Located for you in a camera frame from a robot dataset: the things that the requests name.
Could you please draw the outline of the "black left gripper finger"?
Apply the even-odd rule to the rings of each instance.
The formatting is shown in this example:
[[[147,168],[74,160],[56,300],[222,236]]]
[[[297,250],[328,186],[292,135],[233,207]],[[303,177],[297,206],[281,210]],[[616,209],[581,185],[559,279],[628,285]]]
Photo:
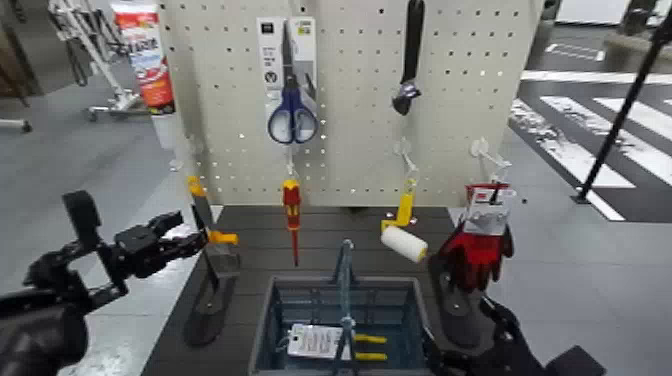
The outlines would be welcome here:
[[[150,219],[147,223],[147,227],[157,237],[163,237],[168,231],[182,225],[183,222],[182,213],[180,210],[177,210]]]
[[[162,261],[190,258],[201,252],[208,244],[208,236],[204,231],[197,231],[185,236],[161,238],[158,242],[158,257]]]

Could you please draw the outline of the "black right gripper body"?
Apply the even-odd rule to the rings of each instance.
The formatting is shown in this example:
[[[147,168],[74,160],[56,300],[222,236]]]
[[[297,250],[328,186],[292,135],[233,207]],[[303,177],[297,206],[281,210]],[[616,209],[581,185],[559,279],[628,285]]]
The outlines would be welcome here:
[[[460,356],[452,367],[473,376],[532,376],[536,358],[525,346],[504,343],[478,356]]]

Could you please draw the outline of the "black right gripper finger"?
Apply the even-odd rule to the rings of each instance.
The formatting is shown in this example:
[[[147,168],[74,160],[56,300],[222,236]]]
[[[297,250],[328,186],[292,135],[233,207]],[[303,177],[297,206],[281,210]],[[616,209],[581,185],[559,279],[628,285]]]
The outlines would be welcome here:
[[[492,333],[492,347],[504,343],[515,343],[525,346],[530,350],[529,345],[520,328],[520,322],[510,309],[489,297],[483,297],[481,299],[479,308],[481,312],[494,323],[494,330]],[[542,365],[536,358],[536,370],[541,369]]]
[[[421,336],[425,363],[431,372],[436,376],[456,376],[455,371],[446,363],[446,353],[438,347],[428,326],[422,328]]]

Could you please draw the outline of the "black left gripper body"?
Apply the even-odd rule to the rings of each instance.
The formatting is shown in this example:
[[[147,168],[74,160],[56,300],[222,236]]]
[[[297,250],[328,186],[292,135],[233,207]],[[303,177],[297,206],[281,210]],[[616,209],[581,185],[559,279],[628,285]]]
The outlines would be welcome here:
[[[150,228],[135,225],[116,234],[114,243],[126,278],[147,278],[164,268],[159,237]]]

